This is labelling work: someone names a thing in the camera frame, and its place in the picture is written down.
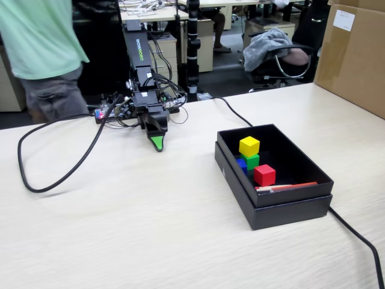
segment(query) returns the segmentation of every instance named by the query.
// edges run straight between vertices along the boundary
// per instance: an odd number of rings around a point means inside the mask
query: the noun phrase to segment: black box
[[[260,163],[276,170],[276,183],[317,182],[274,193],[257,192],[253,171],[238,166],[239,141],[248,136],[260,141]],[[263,229],[326,215],[334,182],[275,125],[218,132],[215,160],[233,191],[252,229]]]

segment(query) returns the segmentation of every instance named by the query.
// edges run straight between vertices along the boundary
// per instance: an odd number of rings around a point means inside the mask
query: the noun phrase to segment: person
[[[221,36],[224,29],[226,18],[222,12],[216,8],[201,8],[199,11],[199,18],[206,17],[214,21],[214,52],[230,53],[231,49],[221,44]]]
[[[71,0],[0,0],[0,35],[35,122],[88,113],[78,78],[89,59],[72,28]]]

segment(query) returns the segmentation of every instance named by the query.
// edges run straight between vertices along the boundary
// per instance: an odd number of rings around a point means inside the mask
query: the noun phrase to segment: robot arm
[[[161,103],[164,95],[159,84],[151,79],[153,70],[147,31],[139,20],[127,20],[122,27],[132,71],[127,82],[134,109],[132,116],[138,118],[142,129],[146,129],[147,138],[161,152],[170,112]]]

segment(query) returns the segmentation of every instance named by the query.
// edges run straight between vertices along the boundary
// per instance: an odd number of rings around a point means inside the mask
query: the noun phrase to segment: yellow cube
[[[259,140],[247,137],[239,141],[239,152],[248,158],[259,153]]]

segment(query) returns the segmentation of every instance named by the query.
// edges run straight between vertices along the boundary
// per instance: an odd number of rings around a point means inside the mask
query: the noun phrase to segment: green t-shirt
[[[0,0],[0,34],[19,78],[63,75],[90,62],[72,28],[71,0]]]

